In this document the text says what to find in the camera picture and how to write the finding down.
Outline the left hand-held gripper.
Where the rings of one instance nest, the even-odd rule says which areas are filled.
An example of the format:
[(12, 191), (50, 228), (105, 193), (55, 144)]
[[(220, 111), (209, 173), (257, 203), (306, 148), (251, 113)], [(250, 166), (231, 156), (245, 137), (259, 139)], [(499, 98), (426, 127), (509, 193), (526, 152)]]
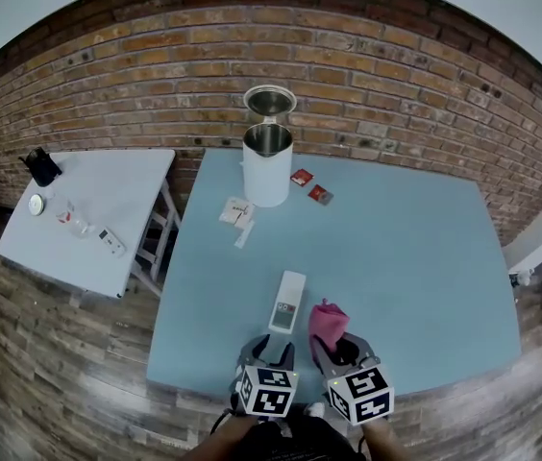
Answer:
[(241, 348), (230, 397), (236, 416), (279, 419), (288, 414), (299, 381), (294, 371), (295, 347), (288, 343), (280, 360), (269, 365), (260, 358), (269, 339), (269, 334), (263, 334)]

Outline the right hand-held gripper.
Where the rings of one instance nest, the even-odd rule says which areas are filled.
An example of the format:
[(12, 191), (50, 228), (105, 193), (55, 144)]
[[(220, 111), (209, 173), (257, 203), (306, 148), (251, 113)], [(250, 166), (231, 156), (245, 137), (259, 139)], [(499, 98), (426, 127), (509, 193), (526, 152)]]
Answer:
[(310, 336), (313, 361), (324, 378), (331, 407), (350, 425), (362, 425), (394, 411), (394, 387), (369, 343), (345, 332), (349, 364), (336, 365), (317, 335)]

